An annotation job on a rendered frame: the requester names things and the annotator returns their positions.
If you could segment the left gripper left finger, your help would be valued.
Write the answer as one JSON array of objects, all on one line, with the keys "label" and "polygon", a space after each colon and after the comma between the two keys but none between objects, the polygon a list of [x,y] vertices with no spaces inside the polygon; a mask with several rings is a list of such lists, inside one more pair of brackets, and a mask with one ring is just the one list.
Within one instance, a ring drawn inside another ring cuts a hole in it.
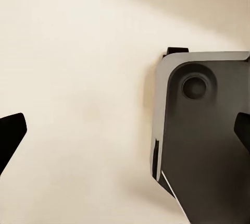
[{"label": "left gripper left finger", "polygon": [[27,133],[23,113],[0,118],[0,175]]}]

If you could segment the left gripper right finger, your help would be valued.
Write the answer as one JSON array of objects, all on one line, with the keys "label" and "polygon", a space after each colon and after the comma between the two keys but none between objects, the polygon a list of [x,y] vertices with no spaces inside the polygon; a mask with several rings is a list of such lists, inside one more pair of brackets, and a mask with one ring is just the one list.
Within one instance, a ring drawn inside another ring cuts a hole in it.
[{"label": "left gripper right finger", "polygon": [[237,114],[234,132],[250,153],[250,114],[241,112]]}]

